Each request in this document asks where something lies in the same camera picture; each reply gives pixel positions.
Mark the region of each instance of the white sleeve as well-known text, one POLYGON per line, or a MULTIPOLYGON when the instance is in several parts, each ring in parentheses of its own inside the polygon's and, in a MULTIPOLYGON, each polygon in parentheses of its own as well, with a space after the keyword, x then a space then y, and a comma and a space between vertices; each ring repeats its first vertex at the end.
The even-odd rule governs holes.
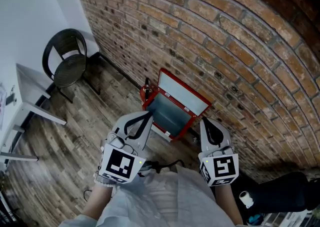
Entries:
POLYGON ((63 221, 59 227, 96 227, 97 222, 97 220, 89 216, 80 214, 72 220, 63 221))

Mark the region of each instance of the black chair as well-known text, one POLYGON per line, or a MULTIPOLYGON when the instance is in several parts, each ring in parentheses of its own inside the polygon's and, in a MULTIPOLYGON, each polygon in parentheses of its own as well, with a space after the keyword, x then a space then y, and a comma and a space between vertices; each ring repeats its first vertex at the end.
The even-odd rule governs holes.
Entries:
POLYGON ((42 67, 45 74, 53 80, 59 93, 70 103, 73 103, 72 100, 61 92, 61 88, 69 87, 81 78, 88 83, 95 93, 100 95, 100 92, 83 75, 87 68, 87 45, 85 38, 76 29, 64 29, 50 39, 43 52, 42 67), (80 51, 79 42, 82 44, 84 54, 80 51), (53 47, 62 59, 54 74, 49 69, 49 56, 53 47), (66 58, 63 57, 63 55, 72 51, 78 53, 66 58))

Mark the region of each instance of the white shirt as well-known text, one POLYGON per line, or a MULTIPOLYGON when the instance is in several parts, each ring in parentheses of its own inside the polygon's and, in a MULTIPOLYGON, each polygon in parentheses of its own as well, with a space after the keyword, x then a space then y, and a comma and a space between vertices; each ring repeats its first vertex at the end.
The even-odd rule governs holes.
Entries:
POLYGON ((159 179, 161 175, 154 175, 151 181, 137 176, 133 182, 119 185, 98 221, 79 215, 73 220, 64 221, 60 227, 235 226, 216 204, 211 189, 196 171, 177 166, 176 178, 172 178, 172 185, 168 176, 163 176, 163 183, 159 179), (166 201, 164 197, 164 201, 159 202, 155 187, 160 187, 166 195, 175 192, 173 202, 166 201), (167 203, 168 208, 163 207, 163 202, 167 203))

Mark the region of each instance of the brick wall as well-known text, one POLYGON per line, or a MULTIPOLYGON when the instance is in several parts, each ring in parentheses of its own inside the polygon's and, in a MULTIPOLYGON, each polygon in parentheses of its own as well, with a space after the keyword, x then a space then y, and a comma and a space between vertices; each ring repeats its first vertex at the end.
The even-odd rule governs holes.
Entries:
POLYGON ((81 2, 101 52, 140 85, 165 67, 212 102, 251 177, 320 176, 319 0, 81 2))

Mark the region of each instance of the white table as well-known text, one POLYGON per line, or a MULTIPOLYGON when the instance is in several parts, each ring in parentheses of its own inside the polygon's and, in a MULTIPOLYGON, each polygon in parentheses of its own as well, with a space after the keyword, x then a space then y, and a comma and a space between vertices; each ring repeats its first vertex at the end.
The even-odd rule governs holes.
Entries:
POLYGON ((24 133, 24 129, 16 125, 16 117, 19 112, 22 109, 31 111, 61 125, 65 125, 67 122, 64 119, 55 116, 54 114, 51 114, 50 112, 27 101, 24 95, 21 93, 21 88, 24 85, 24 82, 30 84, 35 90, 39 91, 46 98, 50 98, 50 95, 44 90, 44 88, 26 75, 19 65, 9 62, 5 63, 5 67, 2 66, 0 71, 0 83, 2 83, 2 87, 6 90, 6 97, 8 97, 11 93, 14 93, 16 102, 8 104, 4 109, 2 129, 0 130, 0 157, 18 161, 37 161, 38 157, 35 155, 20 155, 1 152, 1 149, 6 143, 12 130, 24 133))

